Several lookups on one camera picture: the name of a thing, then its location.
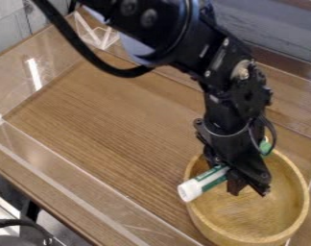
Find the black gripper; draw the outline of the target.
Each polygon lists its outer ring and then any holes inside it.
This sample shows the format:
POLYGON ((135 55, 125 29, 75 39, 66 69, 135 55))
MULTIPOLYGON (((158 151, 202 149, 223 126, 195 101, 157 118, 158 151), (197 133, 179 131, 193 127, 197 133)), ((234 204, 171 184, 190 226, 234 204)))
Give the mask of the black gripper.
MULTIPOLYGON (((203 142, 203 156, 209 166, 236 166, 242 163, 242 156, 248 150, 258 150, 258 145, 264 138, 264 124, 252 120, 236 133, 226 135, 213 131, 206 126, 206 120, 194 120, 195 134, 203 142)), ((271 191, 272 176, 263 157, 255 154, 247 157, 247 162, 238 169, 226 172, 227 192, 238 196, 240 191, 250 186, 260 196, 271 191)))

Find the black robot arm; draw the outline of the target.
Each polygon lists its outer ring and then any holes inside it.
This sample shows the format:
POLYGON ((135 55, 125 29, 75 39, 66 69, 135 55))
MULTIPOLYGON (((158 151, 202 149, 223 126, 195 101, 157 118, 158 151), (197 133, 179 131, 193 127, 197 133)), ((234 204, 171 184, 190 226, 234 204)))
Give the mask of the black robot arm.
POLYGON ((78 0, 127 37, 138 65, 118 68, 85 44, 50 0, 33 0, 85 59, 106 73, 137 78, 163 65, 190 74, 205 95, 203 117, 194 121, 210 164, 227 168, 227 191, 251 187, 264 196, 272 177, 260 148, 274 125, 264 116, 272 90, 254 53, 216 21, 214 7, 198 0, 78 0))

